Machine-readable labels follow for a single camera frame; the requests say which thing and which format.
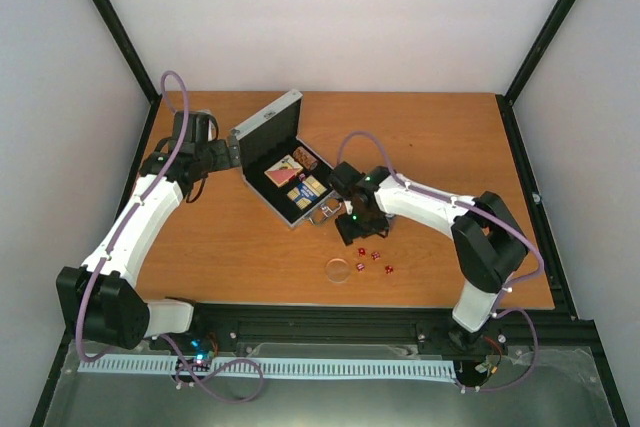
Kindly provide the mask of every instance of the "table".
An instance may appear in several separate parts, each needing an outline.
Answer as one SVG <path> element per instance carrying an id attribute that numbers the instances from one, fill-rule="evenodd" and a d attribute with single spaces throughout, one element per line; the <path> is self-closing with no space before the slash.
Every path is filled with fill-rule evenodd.
<path id="1" fill-rule="evenodd" d="M 191 108 L 209 109 L 222 136 L 278 98 L 281 92 L 192 92 Z M 367 130 L 385 144 L 396 170 L 411 179 L 459 194 L 499 194 L 528 238 L 533 229 L 492 94 L 303 92 L 299 136 L 335 162 L 341 140 Z M 169 94 L 180 108 L 181 95 Z M 166 105 L 147 145 L 171 133 Z M 382 163 L 375 146 L 354 138 L 345 160 L 362 171 Z M 357 248 L 377 250 L 357 272 Z M 325 264 L 334 257 L 353 270 L 340 284 Z M 384 267 L 394 272 L 386 274 Z M 518 275 L 536 268 L 527 257 Z M 168 219 L 143 265 L 138 292 L 201 302 L 342 306 L 453 307 L 464 278 L 453 243 L 408 219 L 397 219 L 387 239 L 344 246 L 332 221 L 291 231 L 242 180 L 239 169 L 214 173 L 201 198 Z M 518 285 L 504 307 L 552 309 L 547 280 Z"/>

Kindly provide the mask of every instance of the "white slotted strip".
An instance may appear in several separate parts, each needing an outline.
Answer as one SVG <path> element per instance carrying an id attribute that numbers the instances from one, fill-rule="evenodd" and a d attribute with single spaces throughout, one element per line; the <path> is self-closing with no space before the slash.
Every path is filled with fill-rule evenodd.
<path id="1" fill-rule="evenodd" d="M 218 357 L 211 369 L 236 359 Z M 261 365 L 267 379 L 305 380 L 428 380 L 452 382 L 455 378 L 453 363 L 444 360 L 340 360 L 340 359 L 260 359 L 252 358 Z M 179 364 L 173 355 L 107 354 L 93 363 L 81 362 L 78 372 L 105 374 L 174 374 Z M 208 372 L 197 372 L 207 375 Z M 218 374 L 220 377 L 255 377 L 247 364 L 234 364 Z"/>

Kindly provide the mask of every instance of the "purple cable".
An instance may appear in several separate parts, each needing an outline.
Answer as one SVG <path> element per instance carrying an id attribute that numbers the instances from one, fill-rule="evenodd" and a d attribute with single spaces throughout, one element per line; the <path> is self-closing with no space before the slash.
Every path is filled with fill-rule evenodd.
<path id="1" fill-rule="evenodd" d="M 171 101 L 169 100 L 169 97 L 167 96 L 167 91 L 165 88 L 165 82 L 168 76 L 172 76 L 180 86 L 180 90 L 182 92 L 182 99 L 184 103 L 184 117 L 182 118 L 180 135 L 178 136 L 178 140 L 176 141 L 176 145 L 173 148 L 171 155 L 169 155 L 167 162 L 164 164 L 162 169 L 160 169 L 160 172 L 158 172 L 158 175 L 156 175 L 156 178 L 153 179 L 153 182 L 151 182 L 149 187 L 147 187 L 145 191 L 142 193 L 142 195 L 140 195 L 141 202 L 144 202 L 144 200 L 149 196 L 149 194 L 151 194 L 153 189 L 155 189 L 156 185 L 160 183 L 160 181 L 164 177 L 164 174 L 167 172 L 169 167 L 171 167 L 173 160 L 178 155 L 180 147 L 182 146 L 182 142 L 184 141 L 184 136 L 186 135 L 186 132 L 187 132 L 187 119 L 189 117 L 189 96 L 187 94 L 187 87 L 184 85 L 184 82 L 182 81 L 180 76 L 172 70 L 167 70 L 164 74 L 162 74 L 162 77 L 160 78 L 160 89 L 162 90 L 162 95 L 165 101 L 167 102 L 167 105 L 169 106 L 169 108 L 174 114 L 176 112 L 176 109 L 171 103 Z M 131 217 L 133 217 L 133 214 L 135 214 L 136 210 L 138 210 L 138 207 L 140 207 L 140 205 L 141 204 L 139 203 L 133 204 L 131 208 L 127 211 L 127 213 L 124 215 L 124 217 L 122 218 L 122 221 L 116 227 L 116 230 L 114 231 L 113 236 L 111 236 L 111 239 L 109 240 L 109 243 L 105 248 L 105 251 L 107 254 L 111 254 L 111 252 L 113 251 L 113 248 L 116 245 L 116 242 L 120 238 L 120 235 L 122 234 L 125 227 L 129 223 L 129 220 L 131 219 Z M 100 275 L 100 271 L 102 270 L 104 265 L 107 263 L 107 260 L 109 259 L 102 257 L 98 261 L 98 265 L 96 265 L 95 270 L 91 273 L 91 277 L 89 277 L 89 281 L 87 282 L 87 286 L 85 287 L 84 294 L 80 301 L 80 308 L 78 309 L 78 318 L 76 320 L 76 330 L 75 330 L 76 352 L 78 353 L 78 357 L 80 358 L 80 360 L 82 360 L 83 362 L 95 362 L 96 360 L 100 359 L 101 357 L 103 357 L 105 354 L 109 353 L 112 350 L 111 347 L 107 347 L 105 350 L 103 350 L 99 354 L 89 357 L 86 351 L 84 350 L 84 345 L 82 344 L 84 321 L 87 315 L 89 298 L 91 297 L 91 292 L 93 291 L 93 288 L 96 285 L 96 281 L 98 280 L 98 275 Z"/>
<path id="2" fill-rule="evenodd" d="M 178 344 L 176 344 L 174 342 L 174 340 L 171 337 L 169 337 L 168 335 L 162 334 L 162 335 L 160 335 L 160 338 L 164 339 L 171 346 L 173 351 L 176 353 L 176 355 L 180 359 L 180 362 L 182 362 L 181 369 L 184 369 L 187 372 L 189 372 L 189 375 L 191 375 L 191 378 L 193 379 L 193 381 L 196 384 L 198 384 L 198 386 L 202 390 L 204 390 L 207 394 L 209 394 L 214 399 L 219 400 L 220 402 L 223 402 L 225 404 L 242 404 L 244 402 L 250 402 L 260 394 L 260 392 L 262 391 L 262 388 L 264 387 L 264 372 L 262 372 L 262 368 L 260 367 L 260 364 L 258 364 L 257 362 L 254 362 L 253 360 L 250 360 L 250 359 L 234 359 L 234 360 L 231 360 L 229 362 L 226 362 L 225 364 L 222 364 L 220 367 L 218 367 L 216 370 L 211 372 L 206 377 L 200 379 L 200 377 L 198 377 L 195 374 L 195 372 L 191 369 L 191 365 L 189 364 L 187 359 L 182 354 L 182 351 L 180 350 L 180 347 L 178 347 Z M 223 372 L 223 371 L 227 370 L 229 367 L 231 367 L 232 365 L 235 365 L 235 364 L 247 364 L 247 365 L 250 365 L 251 367 L 253 367 L 255 369 L 256 373 L 258 374 L 258 376 L 260 378 L 260 383 L 258 384 L 257 389 L 249 397 L 244 397 L 242 399 L 228 399 L 226 397 L 222 397 L 219 394 L 216 394 L 214 391 L 210 390 L 205 385 L 205 382 L 207 382 L 208 380 L 211 380 L 216 375 L 218 375 L 220 372 Z"/>
<path id="3" fill-rule="evenodd" d="M 513 382 L 509 382 L 508 384 L 501 385 L 500 387 L 488 387 L 488 388 L 481 387 L 476 392 L 484 392 L 486 394 L 490 394 L 490 393 L 500 392 L 502 390 L 510 389 L 511 387 L 515 387 L 516 385 L 520 385 L 522 382 L 524 382 L 531 376 L 531 374 L 533 373 L 533 370 L 536 368 L 536 365 L 538 364 L 538 353 L 540 351 L 540 346 L 538 345 L 538 334 L 536 332 L 535 326 L 533 325 L 533 321 L 531 320 L 531 317 L 529 317 L 529 314 L 527 314 L 527 312 L 524 311 L 523 309 L 517 309 L 517 308 L 505 309 L 496 316 L 496 319 L 501 319 L 502 317 L 510 314 L 511 312 L 520 312 L 524 316 L 525 320 L 527 321 L 527 324 L 529 324 L 529 329 L 531 329 L 531 336 L 533 337 L 533 359 L 531 359 L 531 364 L 529 365 L 529 368 L 527 369 L 527 371 L 524 374 L 522 374 L 520 377 L 518 377 L 516 380 L 514 380 Z M 465 390 L 465 388 L 473 389 L 473 387 L 465 387 L 460 382 L 458 382 L 457 379 L 455 380 L 455 383 L 458 387 L 460 387 L 463 390 Z"/>
<path id="4" fill-rule="evenodd" d="M 380 142 L 373 134 L 371 134 L 369 132 L 365 132 L 365 131 L 362 131 L 362 130 L 357 130 L 355 132 L 351 132 L 349 135 L 347 135 L 344 138 L 344 140 L 342 141 L 342 144 L 340 144 L 340 149 L 338 151 L 338 164 L 342 161 L 342 155 L 344 153 L 344 149 L 345 149 L 347 143 L 349 142 L 349 140 L 351 140 L 352 137 L 355 137 L 355 136 L 358 136 L 358 135 L 363 136 L 363 137 L 367 137 L 368 139 L 372 140 L 374 144 L 376 144 L 376 146 L 378 147 L 378 150 L 380 151 L 380 153 L 382 154 L 382 157 L 384 158 L 385 164 L 387 164 L 387 169 L 389 169 L 389 174 L 391 175 L 391 177 L 396 182 L 398 182 L 398 184 L 405 185 L 404 181 L 398 177 L 397 172 L 393 168 L 393 165 L 391 164 L 391 158 L 387 154 L 387 151 L 385 150 L 384 146 L 382 145 L 382 142 Z M 462 207 L 463 209 L 467 209 L 470 212 L 473 212 L 474 214 L 477 214 L 477 215 L 479 215 L 481 217 L 484 217 L 485 219 L 487 219 L 490 222 L 494 223 L 498 227 L 501 227 L 502 229 L 507 231 L 509 234 L 514 236 L 516 239 L 518 239 L 520 242 L 522 242 L 522 244 L 524 244 L 524 246 L 527 249 L 529 249 L 529 251 L 538 260 L 538 268 L 535 271 L 533 271 L 533 272 L 531 272 L 529 274 L 526 274 L 526 275 L 522 275 L 520 277 L 516 277 L 515 279 L 511 279 L 511 280 L 508 280 L 507 282 L 505 282 L 504 286 L 502 287 L 502 290 L 500 291 L 500 293 L 496 297 L 495 303 L 493 304 L 492 310 L 494 312 L 498 308 L 498 306 L 500 305 L 500 302 L 502 301 L 502 297 L 508 291 L 507 289 L 511 288 L 515 284 L 518 284 L 520 282 L 524 282 L 525 280 L 529 280 L 529 279 L 532 279 L 534 277 L 537 277 L 540 274 L 542 274 L 542 272 L 544 272 L 544 259 L 542 258 L 542 255 L 540 255 L 540 251 L 536 248 L 535 245 L 533 245 L 532 242 L 529 241 L 529 239 L 527 239 L 523 234 L 518 232 L 516 229 L 511 227 L 506 222 L 498 219 L 497 217 L 495 217 L 494 215 L 491 215 L 488 212 L 485 212 L 482 209 L 477 208 L 474 205 L 468 204 L 468 203 L 466 203 L 464 201 L 457 200 L 457 199 L 456 200 L 452 200 L 454 197 L 456 197 L 453 194 L 443 194 L 442 192 L 439 192 L 439 191 L 431 190 L 429 188 L 422 188 L 422 187 L 418 187 L 418 186 L 411 185 L 411 184 L 409 185 L 408 188 L 409 188 L 409 190 L 412 190 L 412 191 L 417 192 L 419 194 L 426 195 L 428 197 L 431 197 L 433 199 L 439 200 L 441 202 L 444 202 L 444 203 L 447 203 L 447 204 L 453 203 L 454 205 L 456 205 L 458 207 Z"/>

